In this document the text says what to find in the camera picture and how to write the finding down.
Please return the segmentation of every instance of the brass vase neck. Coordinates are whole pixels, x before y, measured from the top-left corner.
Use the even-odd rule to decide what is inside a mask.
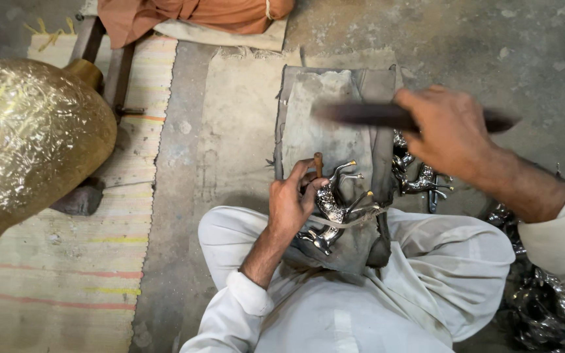
[[[104,78],[102,72],[95,64],[84,59],[75,59],[69,65],[65,66],[63,70],[81,78],[82,81],[95,91],[99,89],[99,86],[102,84],[102,79]]]

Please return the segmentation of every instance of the striped rug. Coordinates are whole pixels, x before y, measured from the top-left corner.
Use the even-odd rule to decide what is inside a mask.
[[[27,57],[63,67],[74,35],[32,36]],[[178,41],[152,36],[136,47],[113,156],[95,173],[107,186],[90,217],[44,210],[0,238],[0,352],[127,352],[141,294],[161,129]],[[106,76],[104,38],[97,66]]]

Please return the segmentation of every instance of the wooden stick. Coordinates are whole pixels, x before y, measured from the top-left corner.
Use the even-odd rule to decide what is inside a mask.
[[[324,163],[322,162],[321,152],[316,152],[313,155],[313,160],[315,161],[315,170],[318,172],[318,178],[323,177],[321,169],[324,167]]]

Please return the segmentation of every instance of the person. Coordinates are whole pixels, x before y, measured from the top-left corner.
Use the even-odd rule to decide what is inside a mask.
[[[409,151],[512,209],[530,261],[565,282],[565,182],[492,142],[466,93],[434,85],[395,99],[420,126],[404,134]],[[216,207],[202,218],[219,292],[182,352],[450,352],[491,321],[515,257],[505,234],[472,217],[389,209],[392,255],[363,275],[281,262],[327,183],[312,167],[299,161],[271,184],[269,217]]]

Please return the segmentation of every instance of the folded orange fabric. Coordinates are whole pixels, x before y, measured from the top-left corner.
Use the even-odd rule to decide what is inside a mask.
[[[294,0],[99,0],[97,13],[116,49],[170,18],[229,33],[260,34],[293,6]]]

